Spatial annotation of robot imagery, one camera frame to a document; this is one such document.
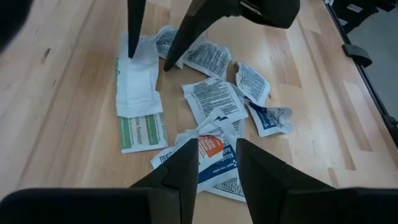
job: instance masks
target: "floor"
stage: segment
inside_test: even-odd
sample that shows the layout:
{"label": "floor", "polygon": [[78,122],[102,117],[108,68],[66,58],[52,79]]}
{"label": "floor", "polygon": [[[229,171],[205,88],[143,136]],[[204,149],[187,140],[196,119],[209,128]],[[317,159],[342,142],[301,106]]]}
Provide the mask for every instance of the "floor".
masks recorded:
{"label": "floor", "polygon": [[369,81],[389,115],[396,119],[398,119],[397,21],[397,7],[390,12],[379,10],[348,34],[353,44],[368,51],[373,61],[373,64],[365,69]]}
{"label": "floor", "polygon": [[[142,34],[178,27],[189,4],[148,0]],[[152,170],[158,151],[119,150],[114,61],[126,22],[123,0],[34,3],[0,60],[0,197],[28,187],[128,187]],[[293,133],[260,138],[249,117],[246,139],[334,187],[398,187],[397,149],[322,0],[302,1],[287,30],[230,17],[205,36],[267,79],[268,106],[294,112]],[[196,126],[181,85],[206,77],[159,71],[172,145]],[[251,221],[245,203],[203,192],[194,222]]]}

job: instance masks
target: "black metal frame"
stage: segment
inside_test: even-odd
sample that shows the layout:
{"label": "black metal frame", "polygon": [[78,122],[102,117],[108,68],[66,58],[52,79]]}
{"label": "black metal frame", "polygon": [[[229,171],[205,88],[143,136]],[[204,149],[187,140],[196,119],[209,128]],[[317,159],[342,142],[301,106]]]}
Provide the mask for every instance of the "black metal frame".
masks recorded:
{"label": "black metal frame", "polygon": [[[341,38],[343,38],[343,41],[345,44],[351,44],[351,41],[349,40],[347,34],[344,32],[343,26],[338,22],[338,18],[336,13],[334,12],[333,8],[329,4],[325,4],[326,8],[328,9],[331,18],[333,19],[333,22],[335,23],[338,32],[340,33]],[[364,67],[362,65],[359,65],[355,63],[356,68],[358,69],[359,74],[361,75],[363,82],[366,85],[366,88],[368,88],[368,91],[374,101],[374,104],[376,105],[377,110],[379,110],[381,117],[384,121],[384,123],[387,126],[388,131],[390,132],[390,135],[392,137],[392,140],[396,144],[398,148],[398,128],[396,125],[396,121],[393,117],[389,115],[387,112],[386,108],[384,107],[382,101],[380,100],[380,97],[378,93],[375,91],[375,89],[372,87],[371,82],[368,79],[368,76],[364,70]]]}

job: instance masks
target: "orange label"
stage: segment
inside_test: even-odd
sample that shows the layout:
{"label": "orange label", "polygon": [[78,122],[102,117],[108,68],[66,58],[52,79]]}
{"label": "orange label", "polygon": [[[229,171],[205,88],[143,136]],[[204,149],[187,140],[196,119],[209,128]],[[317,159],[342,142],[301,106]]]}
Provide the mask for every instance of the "orange label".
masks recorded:
{"label": "orange label", "polygon": [[214,136],[200,136],[198,142],[208,157],[214,156],[224,149],[223,142]]}

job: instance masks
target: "blue label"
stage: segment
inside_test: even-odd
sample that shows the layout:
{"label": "blue label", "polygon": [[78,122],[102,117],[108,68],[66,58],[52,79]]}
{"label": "blue label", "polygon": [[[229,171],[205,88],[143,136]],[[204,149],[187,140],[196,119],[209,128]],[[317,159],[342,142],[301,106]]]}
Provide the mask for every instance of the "blue label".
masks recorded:
{"label": "blue label", "polygon": [[223,149],[223,158],[207,169],[199,173],[198,183],[202,183],[208,179],[224,174],[227,171],[236,168],[235,152],[231,145],[227,145]]}
{"label": "blue label", "polygon": [[249,102],[249,104],[259,116],[264,130],[278,126],[278,119],[272,113],[267,111],[267,108],[263,108],[251,102]]}

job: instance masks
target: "wooden table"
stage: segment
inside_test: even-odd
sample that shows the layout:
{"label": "wooden table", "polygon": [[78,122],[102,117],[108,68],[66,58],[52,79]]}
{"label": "wooden table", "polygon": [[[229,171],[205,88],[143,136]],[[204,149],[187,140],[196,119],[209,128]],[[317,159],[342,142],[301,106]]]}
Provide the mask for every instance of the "wooden table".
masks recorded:
{"label": "wooden table", "polygon": [[[189,0],[148,0],[142,34],[178,27]],[[114,61],[126,1],[36,1],[0,61],[0,196],[27,187],[127,187],[158,151],[121,154]],[[288,30],[242,17],[206,31],[271,84],[269,106],[293,109],[291,134],[246,138],[335,187],[398,187],[397,149],[322,0],[302,0]],[[159,70],[169,144],[195,128],[182,84],[206,76]],[[200,193],[195,223],[250,223],[245,203]]]}

